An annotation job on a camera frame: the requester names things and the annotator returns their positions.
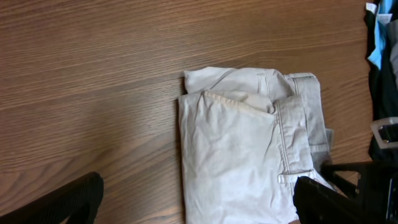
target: stitching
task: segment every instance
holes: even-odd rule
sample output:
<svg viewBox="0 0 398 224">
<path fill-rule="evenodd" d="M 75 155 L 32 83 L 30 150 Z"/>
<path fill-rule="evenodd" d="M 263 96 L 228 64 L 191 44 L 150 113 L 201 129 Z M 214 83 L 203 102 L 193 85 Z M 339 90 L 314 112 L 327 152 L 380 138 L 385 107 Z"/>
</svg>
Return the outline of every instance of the stitching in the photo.
<svg viewBox="0 0 398 224">
<path fill-rule="evenodd" d="M 297 87 L 297 80 L 295 78 L 293 78 L 293 82 L 294 82 L 294 91 L 296 92 L 296 95 L 299 94 L 299 88 Z"/>
<path fill-rule="evenodd" d="M 257 93 L 261 94 L 261 78 L 260 78 L 260 73 L 257 73 L 257 77 L 259 79 L 259 84 L 258 84 L 258 91 Z"/>
<path fill-rule="evenodd" d="M 301 95 L 301 94 L 299 94 L 299 83 L 297 82 L 296 78 L 293 78 L 293 82 L 294 82 L 294 88 L 295 88 L 295 91 L 296 91 L 296 95 Z M 308 119 L 307 119 L 307 112 L 306 112 L 306 110 L 305 110 L 305 102 L 304 102 L 304 99 L 303 99 L 303 95 L 301 95 L 301 96 L 302 96 L 302 103 L 303 103 L 303 110 L 304 110 L 305 130 L 306 130 L 307 135 L 308 135 Z"/>
<path fill-rule="evenodd" d="M 277 101 L 277 107 L 278 107 L 278 120 L 279 120 L 279 128 L 280 128 L 280 136 L 282 138 L 282 153 L 283 153 L 283 158 L 286 164 L 286 169 L 287 169 L 287 173 L 290 173 L 290 166 L 289 166 L 289 161 L 287 159 L 287 153 L 286 153 L 286 143 L 285 143 L 285 133 L 284 133 L 284 128 L 282 125 L 282 118 L 280 115 L 280 105 L 279 105 L 279 101 Z"/>
<path fill-rule="evenodd" d="M 290 191 L 291 191 L 292 195 L 294 195 L 294 186 L 293 186 L 293 183 L 290 183 Z"/>
<path fill-rule="evenodd" d="M 275 109 L 277 110 L 276 111 L 276 123 L 279 125 L 279 107 L 278 107 L 278 104 L 277 104 L 277 101 L 275 102 Z M 286 168 L 286 161 L 285 161 L 285 156 L 284 156 L 284 153 L 283 153 L 283 149 L 282 150 L 279 150 L 279 156 L 280 156 L 280 159 L 282 160 L 282 165 L 283 165 L 283 167 L 284 167 L 284 170 L 287 170 L 287 168 Z"/>
<path fill-rule="evenodd" d="M 267 96 L 269 97 L 269 85 L 268 85 L 268 78 L 267 78 L 267 75 L 266 75 L 266 74 L 264 74 L 264 79 L 266 80 Z"/>
<path fill-rule="evenodd" d="M 219 77 L 218 81 L 210 88 L 210 90 L 212 90 L 215 86 L 217 86 L 217 84 L 219 84 L 219 82 L 221 82 L 225 77 L 227 77 L 229 74 L 231 74 L 235 71 L 236 71 L 236 69 L 231 68 L 230 70 L 225 72 L 221 77 Z"/>
</svg>

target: wood grain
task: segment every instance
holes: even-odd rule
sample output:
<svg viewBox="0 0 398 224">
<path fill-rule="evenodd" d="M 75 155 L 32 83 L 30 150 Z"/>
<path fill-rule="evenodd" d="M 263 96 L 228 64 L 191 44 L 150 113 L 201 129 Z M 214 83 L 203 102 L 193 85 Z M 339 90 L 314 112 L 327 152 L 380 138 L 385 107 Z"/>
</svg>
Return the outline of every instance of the wood grain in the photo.
<svg viewBox="0 0 398 224">
<path fill-rule="evenodd" d="M 98 171 L 96 223 L 184 223 L 183 70 L 313 72 L 334 162 L 369 160 L 363 0 L 0 1 L 0 215 Z"/>
</svg>

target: folded pants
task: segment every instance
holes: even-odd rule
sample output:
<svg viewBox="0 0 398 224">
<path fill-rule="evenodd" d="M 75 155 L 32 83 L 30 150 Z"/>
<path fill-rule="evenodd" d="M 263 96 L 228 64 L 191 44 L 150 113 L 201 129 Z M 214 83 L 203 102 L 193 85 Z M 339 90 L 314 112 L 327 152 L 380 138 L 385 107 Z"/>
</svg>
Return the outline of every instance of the folded pants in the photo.
<svg viewBox="0 0 398 224">
<path fill-rule="evenodd" d="M 260 68 L 185 73 L 179 98 L 187 223 L 288 223 L 297 177 L 329 143 L 317 79 Z"/>
</svg>

